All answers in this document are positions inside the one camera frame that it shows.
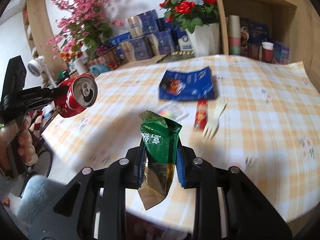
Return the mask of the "left hand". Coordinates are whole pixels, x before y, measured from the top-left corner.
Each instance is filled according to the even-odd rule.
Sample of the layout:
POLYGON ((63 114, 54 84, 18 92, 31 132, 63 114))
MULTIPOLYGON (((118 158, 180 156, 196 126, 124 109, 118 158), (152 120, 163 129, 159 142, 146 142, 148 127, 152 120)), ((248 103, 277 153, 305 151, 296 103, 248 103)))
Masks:
POLYGON ((24 159, 27 165, 36 164, 38 157, 33 146, 33 140, 29 132, 31 118, 25 115, 20 128, 15 120, 1 127, 1 171, 7 173, 12 170, 9 162, 7 148, 13 139, 18 136, 18 154, 24 159))

